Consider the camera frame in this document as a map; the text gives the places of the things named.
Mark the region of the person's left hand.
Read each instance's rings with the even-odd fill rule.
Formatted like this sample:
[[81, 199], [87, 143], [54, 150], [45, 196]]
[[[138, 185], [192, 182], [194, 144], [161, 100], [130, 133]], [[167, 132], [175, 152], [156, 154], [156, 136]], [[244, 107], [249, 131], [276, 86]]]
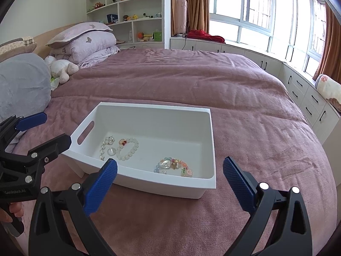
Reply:
[[0, 220], [3, 223], [12, 223], [13, 217], [22, 218], [24, 215], [23, 204], [13, 202], [11, 204], [1, 203]]

